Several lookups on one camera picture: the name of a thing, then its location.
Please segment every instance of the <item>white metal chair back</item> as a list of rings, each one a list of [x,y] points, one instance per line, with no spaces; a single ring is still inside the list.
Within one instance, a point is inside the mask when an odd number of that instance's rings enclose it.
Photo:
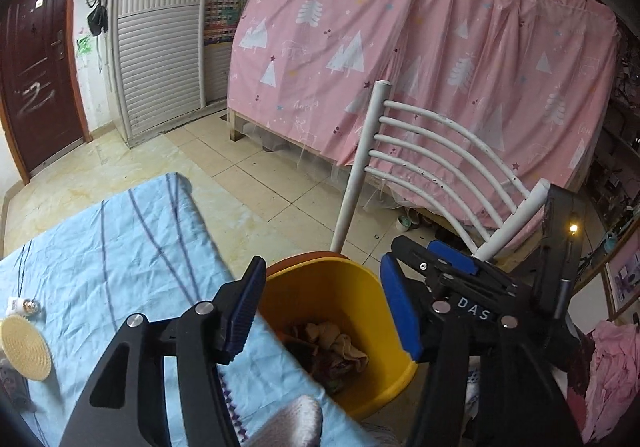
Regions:
[[[371,99],[369,102],[369,108],[367,109],[365,122],[362,126],[360,141],[358,142],[356,155],[353,161],[353,167],[351,169],[351,174],[347,183],[347,189],[344,194],[344,198],[342,199],[340,215],[338,215],[338,221],[335,226],[334,239],[331,243],[332,252],[340,252],[342,250],[347,232],[351,225],[351,220],[353,219],[356,204],[358,203],[358,197],[364,184],[365,176],[367,175],[367,173],[369,173],[372,176],[376,176],[377,178],[394,183],[407,189],[408,191],[414,192],[415,194],[423,198],[429,205],[431,205],[431,207],[433,207],[444,218],[446,218],[447,221],[449,221],[453,229],[463,239],[474,257],[477,257],[478,259],[481,259],[483,261],[491,259],[497,252],[503,249],[503,247],[505,247],[511,239],[513,239],[513,237],[545,204],[550,183],[548,182],[548,180],[541,178],[535,185],[535,187],[533,187],[531,192],[529,192],[522,184],[522,182],[518,179],[518,177],[513,173],[513,171],[505,165],[505,163],[494,153],[494,151],[492,151],[492,149],[487,144],[480,140],[471,131],[469,131],[465,127],[462,127],[459,123],[456,123],[446,116],[443,116],[436,112],[427,109],[421,109],[420,107],[409,106],[407,104],[401,104],[400,102],[393,102],[388,99],[390,92],[391,83],[387,82],[386,80],[377,81],[373,87]],[[495,165],[497,165],[498,169],[518,190],[524,200],[519,205],[516,205],[511,199],[510,195],[508,195],[505,189],[502,187],[500,182],[495,178],[495,176],[484,165],[482,165],[482,163],[480,163],[480,161],[475,156],[469,153],[469,151],[463,149],[454,142],[423,127],[417,127],[415,125],[402,122],[401,120],[396,120],[388,116],[380,116],[385,107],[426,117],[430,120],[434,120],[435,122],[439,122],[442,125],[445,125],[447,128],[452,129],[462,135],[473,145],[478,147],[478,149],[482,153],[484,153],[484,155],[489,157],[491,161],[495,163]],[[498,194],[498,197],[509,208],[511,212],[509,217],[503,221],[498,212],[495,210],[494,206],[489,202],[489,200],[487,200],[487,198],[484,196],[484,194],[482,194],[478,187],[474,185],[473,182],[463,172],[460,171],[460,169],[455,167],[442,156],[439,156],[433,151],[430,151],[429,149],[426,149],[419,145],[380,134],[380,126],[383,123],[427,137],[428,139],[436,141],[437,143],[443,145],[450,151],[453,151],[454,153],[465,159],[473,167],[475,167],[475,169],[478,170],[478,172],[489,182],[492,188],[494,188],[495,192]],[[495,223],[497,230],[489,231],[488,229],[486,229],[484,225],[482,225],[478,217],[475,215],[475,213],[464,202],[464,200],[440,178],[437,178],[430,172],[421,169],[417,165],[407,160],[389,156],[388,154],[374,150],[373,147],[376,141],[389,143],[396,147],[412,150],[417,154],[430,158],[440,166],[444,167],[458,180],[460,180],[460,183],[468,188],[476,198],[478,198],[478,201],[481,203],[482,207],[484,207],[489,217],[491,217],[491,219]],[[478,232],[478,235],[484,242],[479,246],[476,245],[475,241],[471,238],[465,227],[440,202],[438,202],[435,198],[433,198],[433,196],[429,195],[423,189],[412,185],[402,178],[398,178],[392,174],[371,167],[369,165],[369,161],[371,158],[377,158],[394,165],[405,167],[406,169],[433,181],[435,184],[441,187],[444,192],[446,192],[447,195],[460,207],[460,209],[464,212],[464,214],[469,219],[473,227]]]

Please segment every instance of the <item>green drawing on wall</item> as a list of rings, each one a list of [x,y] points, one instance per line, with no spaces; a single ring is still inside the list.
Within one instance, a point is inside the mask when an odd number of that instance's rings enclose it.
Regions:
[[[88,55],[91,53],[91,36],[85,35],[84,37],[76,39],[76,45],[78,46],[78,50],[76,51],[78,57]]]

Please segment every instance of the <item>poster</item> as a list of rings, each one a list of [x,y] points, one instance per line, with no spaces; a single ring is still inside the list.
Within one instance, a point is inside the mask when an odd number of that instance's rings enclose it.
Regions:
[[[636,231],[606,266],[616,312],[640,290],[639,241],[639,231]]]
[[[204,45],[231,42],[241,11],[242,0],[206,0]]]

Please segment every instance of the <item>yellow bucket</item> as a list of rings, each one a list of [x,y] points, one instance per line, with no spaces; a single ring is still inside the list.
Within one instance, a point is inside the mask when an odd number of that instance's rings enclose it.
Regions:
[[[417,364],[402,349],[382,285],[369,269],[328,252],[299,257],[318,258],[296,263],[291,257],[278,265],[292,266],[271,267],[260,313],[276,331],[331,321],[351,336],[353,345],[369,355],[369,365],[334,400],[353,419],[364,419],[407,387]]]

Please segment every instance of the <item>round woven mat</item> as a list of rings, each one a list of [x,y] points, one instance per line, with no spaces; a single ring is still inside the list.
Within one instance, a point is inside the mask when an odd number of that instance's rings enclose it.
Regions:
[[[0,345],[22,376],[44,380],[51,372],[51,355],[40,332],[24,317],[11,315],[0,321]]]

